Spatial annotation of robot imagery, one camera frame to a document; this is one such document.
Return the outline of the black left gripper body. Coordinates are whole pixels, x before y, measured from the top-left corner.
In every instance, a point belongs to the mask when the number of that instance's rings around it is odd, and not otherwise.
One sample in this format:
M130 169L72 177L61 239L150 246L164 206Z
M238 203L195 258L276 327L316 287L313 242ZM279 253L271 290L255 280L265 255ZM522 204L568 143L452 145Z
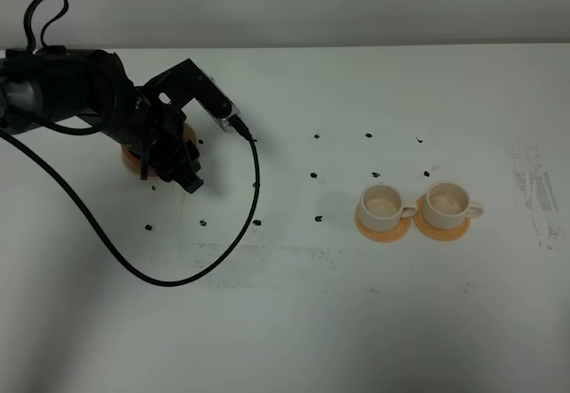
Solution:
M118 102L104 134L125 145L140 159L143 138L151 143L150 164L165 182L175 182L180 159L179 126L186 120L182 108L194 99L192 84L197 65L183 61L158 74L143 86L135 86L120 59L105 63L118 90Z

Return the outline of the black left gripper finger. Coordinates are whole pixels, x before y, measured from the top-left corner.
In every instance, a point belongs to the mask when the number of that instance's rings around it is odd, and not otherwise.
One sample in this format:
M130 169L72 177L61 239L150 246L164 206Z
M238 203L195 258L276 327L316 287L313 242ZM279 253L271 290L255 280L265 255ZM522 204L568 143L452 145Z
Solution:
M188 193L196 192L204 183L198 176L201 169L200 152L192 140L180 143L180 159L175 168L175 181Z
M157 176L156 171L151 166L150 161L150 149L151 143L148 138L143 138L142 140L142 149L140 153L140 179L143 181L148 180L149 178L155 178Z

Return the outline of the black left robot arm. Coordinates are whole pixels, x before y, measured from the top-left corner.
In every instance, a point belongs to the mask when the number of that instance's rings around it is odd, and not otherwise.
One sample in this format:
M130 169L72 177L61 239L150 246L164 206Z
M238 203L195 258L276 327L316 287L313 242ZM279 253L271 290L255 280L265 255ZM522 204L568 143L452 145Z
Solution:
M203 181L199 151L184 133L184 101L157 76L135 85L114 53L53 47L10 49L1 60L1 128L45 127L65 135L103 133L141 179L158 177L193 193Z

